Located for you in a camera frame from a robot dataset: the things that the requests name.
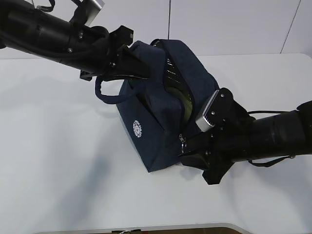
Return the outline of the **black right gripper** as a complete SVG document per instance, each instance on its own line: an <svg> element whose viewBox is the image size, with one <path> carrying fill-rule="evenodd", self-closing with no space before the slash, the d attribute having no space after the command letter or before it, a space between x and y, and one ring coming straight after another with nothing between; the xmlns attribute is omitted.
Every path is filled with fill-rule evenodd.
<svg viewBox="0 0 312 234"><path fill-rule="evenodd" d="M212 133L200 133L193 137L185 137L182 143L180 162L184 166L203 170L203 178L208 185L217 185L223 176L236 162L250 159L248 147L248 129L255 118L245 117L223 119L222 124ZM197 150L211 152L209 160Z"/></svg>

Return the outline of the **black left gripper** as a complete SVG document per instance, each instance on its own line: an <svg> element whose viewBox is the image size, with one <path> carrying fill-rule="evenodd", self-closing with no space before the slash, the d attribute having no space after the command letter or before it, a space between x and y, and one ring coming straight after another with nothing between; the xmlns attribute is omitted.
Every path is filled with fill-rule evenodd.
<svg viewBox="0 0 312 234"><path fill-rule="evenodd" d="M87 27L82 38L71 46L72 55L65 65L80 70L79 78L94 77L114 79L148 79L150 67L134 55L129 45L133 43L134 31L126 26L108 32L101 26Z"/></svg>

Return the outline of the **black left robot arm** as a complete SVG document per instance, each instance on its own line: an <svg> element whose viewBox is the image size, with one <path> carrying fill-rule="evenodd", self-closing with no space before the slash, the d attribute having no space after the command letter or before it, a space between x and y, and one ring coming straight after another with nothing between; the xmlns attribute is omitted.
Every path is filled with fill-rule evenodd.
<svg viewBox="0 0 312 234"><path fill-rule="evenodd" d="M80 78L90 81L102 77L147 79L151 70L134 52L133 31L120 26L109 32L91 22L104 7L101 0L77 0L69 21L51 13L55 1L48 6L24 0L0 3L0 46L36 55L80 71Z"/></svg>

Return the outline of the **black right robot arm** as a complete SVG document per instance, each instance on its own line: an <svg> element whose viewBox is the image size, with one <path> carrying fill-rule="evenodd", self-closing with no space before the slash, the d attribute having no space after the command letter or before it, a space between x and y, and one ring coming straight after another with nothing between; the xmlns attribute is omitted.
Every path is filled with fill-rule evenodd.
<svg viewBox="0 0 312 234"><path fill-rule="evenodd" d="M209 185L219 184L237 162L271 167L285 159L312 153L312 103L295 110L255 119L236 110L205 133L185 140L180 162L203 171Z"/></svg>

